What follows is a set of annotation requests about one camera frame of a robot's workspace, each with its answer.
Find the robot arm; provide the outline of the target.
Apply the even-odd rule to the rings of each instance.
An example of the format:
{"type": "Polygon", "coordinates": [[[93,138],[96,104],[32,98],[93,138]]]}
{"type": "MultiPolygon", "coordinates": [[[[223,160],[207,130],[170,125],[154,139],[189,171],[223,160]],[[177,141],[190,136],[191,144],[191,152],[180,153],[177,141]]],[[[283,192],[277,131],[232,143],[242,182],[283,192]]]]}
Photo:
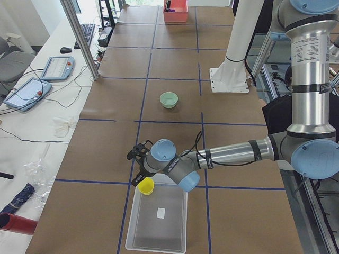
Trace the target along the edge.
{"type": "Polygon", "coordinates": [[[223,147],[191,148],[178,155],[174,143],[158,140],[134,146],[127,159],[139,164],[132,180],[163,172],[184,191],[199,182],[198,169],[244,166],[263,159],[285,160],[299,174],[324,179],[338,172],[336,130],[329,123],[329,34],[338,24],[338,1],[274,1],[271,32],[291,40],[292,123],[262,140],[223,147]]]}

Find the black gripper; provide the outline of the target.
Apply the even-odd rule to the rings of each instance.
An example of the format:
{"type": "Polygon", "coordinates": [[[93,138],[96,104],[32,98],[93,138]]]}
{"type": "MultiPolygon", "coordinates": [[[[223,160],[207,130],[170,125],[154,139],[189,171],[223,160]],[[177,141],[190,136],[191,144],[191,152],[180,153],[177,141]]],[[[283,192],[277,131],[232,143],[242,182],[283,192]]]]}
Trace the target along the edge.
{"type": "Polygon", "coordinates": [[[145,177],[153,177],[155,173],[152,169],[148,168],[146,163],[146,157],[141,157],[139,159],[139,172],[136,177],[131,181],[132,185],[138,185],[141,181],[145,179],[145,177]]]}

